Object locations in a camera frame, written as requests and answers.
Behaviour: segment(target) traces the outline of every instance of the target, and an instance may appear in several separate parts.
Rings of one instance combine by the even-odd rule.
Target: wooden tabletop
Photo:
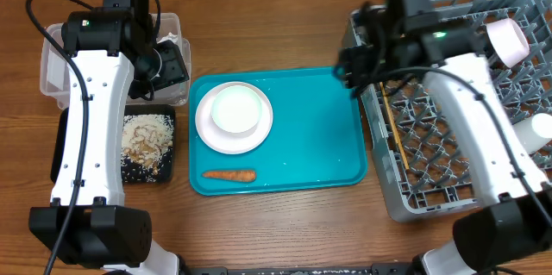
[[[84,0],[101,5],[102,0]],[[348,14],[366,0],[160,0],[180,18],[191,43],[192,81],[221,72],[331,66]],[[382,0],[371,0],[381,3]],[[25,0],[0,0],[0,273],[42,273],[50,254],[28,231],[28,211],[48,206],[60,110],[39,91],[42,37]],[[36,0],[47,26],[79,7]],[[147,210],[154,239],[190,266],[228,268],[369,266],[409,261],[450,239],[463,214],[397,223],[386,212],[371,152],[357,185],[325,190],[202,197],[188,181],[188,106],[177,108],[174,177],[168,184],[126,185],[126,205]],[[365,129],[367,149],[371,149]],[[549,273],[552,255],[509,264]],[[99,274],[56,263],[56,274]]]

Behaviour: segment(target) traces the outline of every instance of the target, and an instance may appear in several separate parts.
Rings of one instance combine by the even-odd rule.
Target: black tray
[[[130,160],[126,161],[126,166],[121,167],[121,176],[123,183],[146,183],[150,178],[153,181],[149,183],[164,183],[171,180],[173,177],[173,158],[174,148],[176,145],[176,114],[174,108],[169,105],[130,105],[126,106],[124,110],[126,116],[138,116],[138,115],[163,115],[169,116],[169,121],[172,122],[174,130],[172,132],[172,146],[169,147],[169,151],[161,158],[160,168],[157,175],[153,175],[153,170],[150,172],[144,171],[139,173],[140,165],[132,163]],[[61,112],[60,125],[58,126],[58,136],[55,142],[55,149],[53,150],[52,170],[50,171],[50,179],[55,183],[60,173],[61,161],[63,160],[63,148],[66,142],[66,128],[67,117],[69,116],[69,109],[65,109]]]

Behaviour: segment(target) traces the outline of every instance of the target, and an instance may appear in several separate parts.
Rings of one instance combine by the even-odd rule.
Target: teal cutting board
[[[263,91],[273,107],[268,137],[244,154],[222,154],[196,130],[201,98],[217,85],[241,81]],[[331,67],[204,76],[190,88],[190,183],[205,196],[315,189],[359,183],[367,173],[361,113]],[[211,170],[254,169],[248,184],[204,178]]]

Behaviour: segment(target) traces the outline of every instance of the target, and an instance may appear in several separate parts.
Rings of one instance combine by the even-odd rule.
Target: gray plastic crate
[[[552,0],[431,1],[443,20],[462,17],[475,28],[506,17],[515,20],[530,43],[530,55],[512,69],[499,63],[496,54],[489,58],[497,95],[512,124],[535,113],[552,114]],[[351,18],[342,45],[362,43],[363,36]],[[380,87],[368,87],[362,102],[372,133],[375,169],[391,218],[408,222],[476,207],[469,163],[461,157],[453,132],[420,84],[410,83],[390,101],[409,171],[393,139]],[[544,171],[552,172],[551,154],[548,145],[532,157]]]

